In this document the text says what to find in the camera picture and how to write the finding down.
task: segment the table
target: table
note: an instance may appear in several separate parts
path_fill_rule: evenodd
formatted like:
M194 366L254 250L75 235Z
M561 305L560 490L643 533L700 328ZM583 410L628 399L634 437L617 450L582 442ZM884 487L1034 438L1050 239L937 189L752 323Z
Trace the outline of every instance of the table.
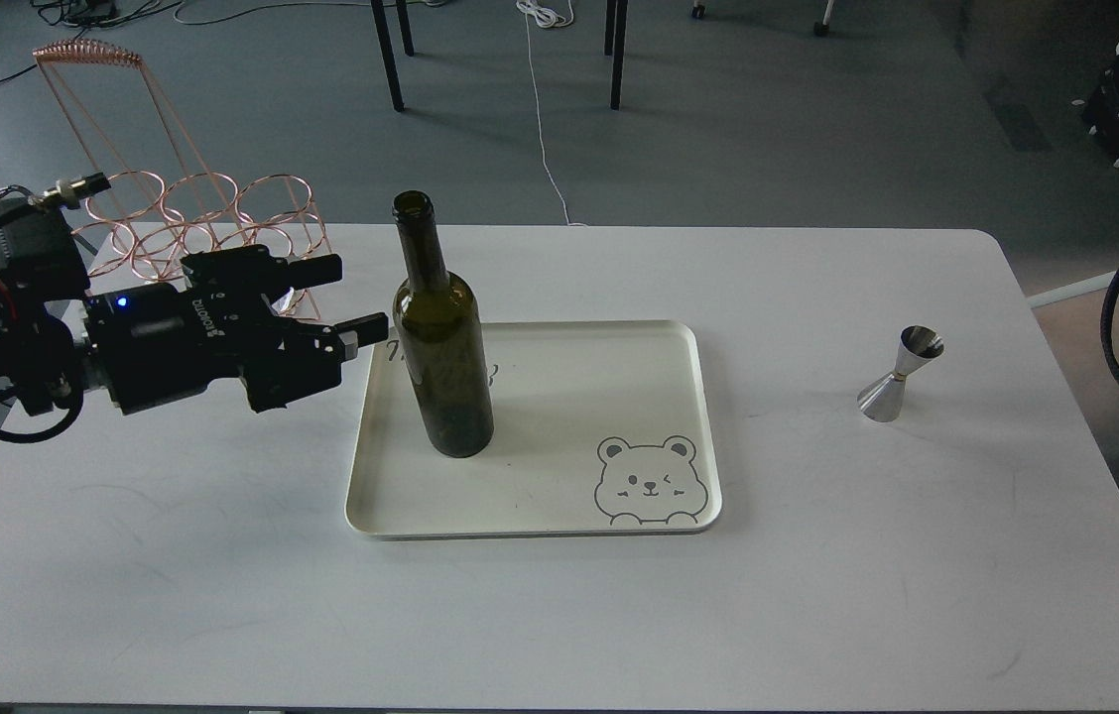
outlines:
M62 438L0 444L0 702L1119 710L1119 494L989 236L442 238L486 321L695 330L713 528L352 533L366 360L261 415L232 383L132 416L93 393ZM385 309L404 274L392 227L332 239L346 279L320 294L328 319ZM855 394L911 325L944 356L899 421L869 422Z

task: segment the wine bottle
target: wine bottle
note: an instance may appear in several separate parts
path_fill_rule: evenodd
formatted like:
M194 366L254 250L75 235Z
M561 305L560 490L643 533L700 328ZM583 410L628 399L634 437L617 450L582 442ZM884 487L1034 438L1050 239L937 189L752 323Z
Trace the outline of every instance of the wine bottle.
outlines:
M477 297L445 267L427 195L401 194L392 217L408 273L392 303L392 321L427 439L446 457L473 455L493 435Z

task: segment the bear drawing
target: bear drawing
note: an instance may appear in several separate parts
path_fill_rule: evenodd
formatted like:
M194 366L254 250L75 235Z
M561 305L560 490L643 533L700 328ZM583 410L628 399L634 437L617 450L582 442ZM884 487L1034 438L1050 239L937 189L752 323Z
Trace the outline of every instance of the bear drawing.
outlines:
M696 447L687 438L671 435L660 447L631 447L609 438L599 444L603 473L595 487L595 506L610 523L633 517L641 524L667 524L696 515L709 501L709 492L696 475Z

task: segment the metal jigger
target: metal jigger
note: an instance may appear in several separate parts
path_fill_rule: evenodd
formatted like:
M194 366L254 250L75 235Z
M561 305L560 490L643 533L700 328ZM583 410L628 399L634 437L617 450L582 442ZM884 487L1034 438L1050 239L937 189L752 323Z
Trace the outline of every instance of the metal jigger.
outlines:
M943 354L940 333L922 326L905 328L899 336L895 368L859 393L859 411L874 422L893 422L904 407L908 375L929 365L940 354Z

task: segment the white tray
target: white tray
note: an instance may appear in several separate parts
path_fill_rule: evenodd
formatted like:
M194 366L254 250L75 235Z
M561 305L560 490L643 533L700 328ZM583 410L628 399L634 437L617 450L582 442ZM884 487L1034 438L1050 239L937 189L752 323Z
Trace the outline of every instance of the white tray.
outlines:
M396 335L375 345L347 488L347 523L357 532L695 533L718 517L709 414L687 326L483 329L495 432L470 458L444 457L427 441Z

